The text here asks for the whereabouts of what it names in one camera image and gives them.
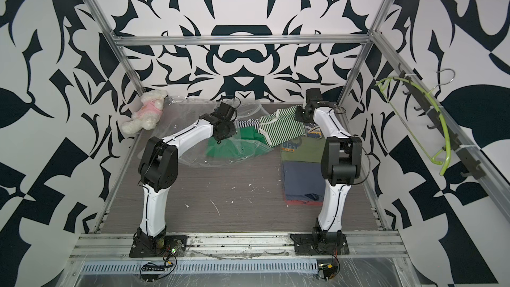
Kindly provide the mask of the solid green garment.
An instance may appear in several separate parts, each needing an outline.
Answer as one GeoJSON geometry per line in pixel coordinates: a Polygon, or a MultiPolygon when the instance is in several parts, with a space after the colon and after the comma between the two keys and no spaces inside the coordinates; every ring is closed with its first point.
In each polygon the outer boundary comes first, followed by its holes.
{"type": "Polygon", "coordinates": [[[240,128],[231,138],[217,142],[210,138],[205,150],[208,157],[242,160],[270,153],[273,150],[255,127],[240,128]]]}

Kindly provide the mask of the clear plastic vacuum bag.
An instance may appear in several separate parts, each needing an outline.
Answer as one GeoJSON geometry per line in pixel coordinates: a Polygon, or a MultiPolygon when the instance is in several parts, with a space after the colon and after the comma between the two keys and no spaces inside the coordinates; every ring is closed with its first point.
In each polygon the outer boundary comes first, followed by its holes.
{"type": "Polygon", "coordinates": [[[213,137],[214,127],[205,119],[219,101],[176,96],[166,98],[152,136],[176,146],[179,163],[189,167],[224,167],[276,153],[258,131],[259,119],[267,114],[259,101],[227,98],[223,102],[235,109],[230,119],[235,132],[225,140],[213,137]]]}

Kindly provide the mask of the navy blue t-shirt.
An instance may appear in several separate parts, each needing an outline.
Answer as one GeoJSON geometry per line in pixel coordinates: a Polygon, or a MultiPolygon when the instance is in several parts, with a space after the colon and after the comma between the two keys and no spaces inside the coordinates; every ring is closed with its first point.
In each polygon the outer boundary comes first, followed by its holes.
{"type": "Polygon", "coordinates": [[[324,201],[325,179],[319,163],[283,162],[285,200],[324,201]]]}

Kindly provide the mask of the red t-shirt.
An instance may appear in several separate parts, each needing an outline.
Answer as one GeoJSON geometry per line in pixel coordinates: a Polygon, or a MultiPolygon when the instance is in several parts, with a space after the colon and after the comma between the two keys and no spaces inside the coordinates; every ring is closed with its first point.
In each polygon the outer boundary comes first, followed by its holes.
{"type": "Polygon", "coordinates": [[[323,202],[321,201],[301,201],[301,200],[285,200],[287,205],[305,205],[305,206],[322,206],[323,202]]]}

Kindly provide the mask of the blue white striped garment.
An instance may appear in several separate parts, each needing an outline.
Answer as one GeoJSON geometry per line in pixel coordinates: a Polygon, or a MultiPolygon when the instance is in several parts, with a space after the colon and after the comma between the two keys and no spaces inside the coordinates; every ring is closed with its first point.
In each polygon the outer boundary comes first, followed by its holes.
{"type": "Polygon", "coordinates": [[[258,129],[260,126],[259,119],[249,119],[249,120],[236,120],[235,127],[236,128],[254,128],[258,129]]]}

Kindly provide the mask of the green printed t-shirt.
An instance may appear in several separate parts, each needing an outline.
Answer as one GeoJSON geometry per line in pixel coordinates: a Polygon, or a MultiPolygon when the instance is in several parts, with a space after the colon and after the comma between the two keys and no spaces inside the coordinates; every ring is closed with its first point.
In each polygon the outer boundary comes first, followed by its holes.
{"type": "Polygon", "coordinates": [[[305,135],[284,142],[281,145],[283,162],[320,163],[326,138],[319,126],[305,125],[305,135]]]}

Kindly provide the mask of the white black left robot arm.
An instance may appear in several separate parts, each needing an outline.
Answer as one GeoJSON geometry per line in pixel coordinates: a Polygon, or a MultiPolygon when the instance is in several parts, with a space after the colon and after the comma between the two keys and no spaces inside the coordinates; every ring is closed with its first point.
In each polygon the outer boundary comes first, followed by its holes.
{"type": "Polygon", "coordinates": [[[179,158],[204,140],[214,138],[220,143],[235,135],[235,116],[236,110],[217,108],[180,132],[149,139],[138,169],[144,194],[139,228],[145,236],[150,239],[165,236],[167,196],[178,177],[179,158]]]}

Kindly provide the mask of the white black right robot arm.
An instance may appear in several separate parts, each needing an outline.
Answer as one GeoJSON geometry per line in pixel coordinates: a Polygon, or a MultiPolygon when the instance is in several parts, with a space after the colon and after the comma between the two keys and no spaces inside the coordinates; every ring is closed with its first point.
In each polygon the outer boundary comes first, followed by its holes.
{"type": "Polygon", "coordinates": [[[295,119],[318,125],[325,138],[321,158],[325,195],[317,223],[321,232],[339,232],[343,228],[347,194],[361,174],[361,139],[352,136],[341,124],[335,109],[323,101],[298,106],[295,119]]]}

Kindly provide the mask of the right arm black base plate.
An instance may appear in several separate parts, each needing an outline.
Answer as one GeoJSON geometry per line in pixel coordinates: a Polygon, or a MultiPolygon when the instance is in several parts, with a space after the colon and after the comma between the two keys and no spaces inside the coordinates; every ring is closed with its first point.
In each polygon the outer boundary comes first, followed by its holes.
{"type": "Polygon", "coordinates": [[[346,236],[341,232],[290,234],[297,255],[349,255],[346,236]]]}

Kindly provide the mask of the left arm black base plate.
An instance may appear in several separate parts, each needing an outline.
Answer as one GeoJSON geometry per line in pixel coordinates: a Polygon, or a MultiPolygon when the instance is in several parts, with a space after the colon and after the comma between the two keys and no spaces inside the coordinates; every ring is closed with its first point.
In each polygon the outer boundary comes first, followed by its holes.
{"type": "Polygon", "coordinates": [[[136,233],[129,253],[130,258],[160,257],[169,252],[176,254],[186,250],[188,236],[158,235],[149,237],[145,233],[136,233]]]}

